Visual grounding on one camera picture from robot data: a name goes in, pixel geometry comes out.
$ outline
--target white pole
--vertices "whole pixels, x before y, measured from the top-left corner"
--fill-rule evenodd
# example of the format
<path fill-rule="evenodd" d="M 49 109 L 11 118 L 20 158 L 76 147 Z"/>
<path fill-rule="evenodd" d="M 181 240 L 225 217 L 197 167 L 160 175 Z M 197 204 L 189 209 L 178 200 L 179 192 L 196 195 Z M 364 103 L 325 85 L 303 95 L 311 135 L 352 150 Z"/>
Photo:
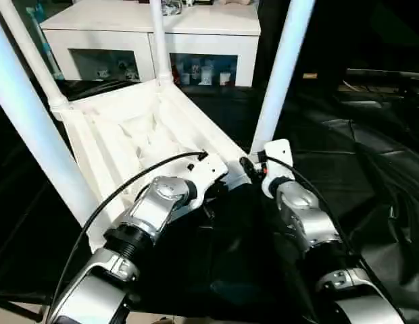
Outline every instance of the white pole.
<path fill-rule="evenodd" d="M 34 72 L 36 79 L 39 81 L 41 88 L 43 88 L 49 106 L 52 109 L 68 108 L 69 103 L 67 98 L 61 93 L 55 80 L 52 78 L 49 68 L 43 61 L 39 50 L 32 41 L 11 0 L 0 0 L 0 12 L 5 22 L 7 22 L 8 28 L 11 30 L 31 70 Z"/>
<path fill-rule="evenodd" d="M 158 61 L 158 80 L 161 86 L 173 83 L 172 70 L 170 67 L 169 53 L 166 48 L 166 39 L 163 29 L 163 14 L 161 0 L 151 0 L 151 15 L 155 39 L 155 51 Z"/>
<path fill-rule="evenodd" d="M 315 0 L 291 0 L 289 4 L 276 59 L 253 137 L 251 155 L 262 151 L 265 143 L 270 142 L 274 136 L 314 3 Z"/>
<path fill-rule="evenodd" d="M 66 144 L 35 93 L 24 68 L 0 25 L 0 105 L 69 210 L 82 225 L 98 205 Z M 55 211 L 52 211 L 55 226 Z M 92 246 L 103 244 L 110 222 L 101 215 L 89 236 Z"/>

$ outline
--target small figurine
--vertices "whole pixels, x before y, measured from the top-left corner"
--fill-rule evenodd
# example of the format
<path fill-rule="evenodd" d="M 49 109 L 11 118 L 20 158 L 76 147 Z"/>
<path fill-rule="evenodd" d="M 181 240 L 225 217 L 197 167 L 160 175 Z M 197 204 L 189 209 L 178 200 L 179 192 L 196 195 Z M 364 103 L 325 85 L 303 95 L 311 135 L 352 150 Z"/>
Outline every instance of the small figurine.
<path fill-rule="evenodd" d="M 103 67 L 100 70 L 97 70 L 97 79 L 96 81 L 103 81 L 110 77 L 110 72 L 107 67 Z"/>
<path fill-rule="evenodd" d="M 230 81 L 230 72 L 222 72 L 220 73 L 220 85 L 227 86 Z"/>
<path fill-rule="evenodd" d="M 121 71 L 125 71 L 127 69 L 128 66 L 128 62 L 125 59 L 120 59 L 118 60 L 118 62 L 116 62 L 118 69 L 120 69 Z"/>
<path fill-rule="evenodd" d="M 226 5 L 227 3 L 240 3 L 241 5 L 249 5 L 251 0 L 220 0 L 222 5 Z"/>
<path fill-rule="evenodd" d="M 135 69 L 128 68 L 125 71 L 124 76 L 125 76 L 127 81 L 133 81 L 133 82 L 140 82 L 141 81 L 141 79 L 139 78 L 139 73 L 137 73 L 137 71 Z"/>

